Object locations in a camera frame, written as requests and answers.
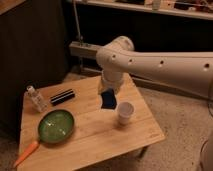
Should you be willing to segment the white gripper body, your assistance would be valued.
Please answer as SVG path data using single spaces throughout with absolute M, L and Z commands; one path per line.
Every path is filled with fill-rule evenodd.
M 99 84 L 102 84 L 104 91 L 108 89 L 120 90 L 124 82 L 124 76 L 121 72 L 103 71 Z

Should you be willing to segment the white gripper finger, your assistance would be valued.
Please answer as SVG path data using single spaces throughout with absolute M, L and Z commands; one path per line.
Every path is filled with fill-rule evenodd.
M 98 95 L 101 95 L 101 93 L 104 91 L 104 87 L 102 84 L 98 85 Z
M 116 90 L 116 91 L 114 90 L 114 96 L 116 99 L 118 99 L 119 94 L 120 94 L 120 90 Z

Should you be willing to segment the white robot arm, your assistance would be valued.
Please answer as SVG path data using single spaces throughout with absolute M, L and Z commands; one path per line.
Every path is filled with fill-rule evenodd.
M 119 36 L 97 51 L 96 61 L 107 88 L 118 89 L 129 73 L 213 100 L 213 52 L 135 52 Z

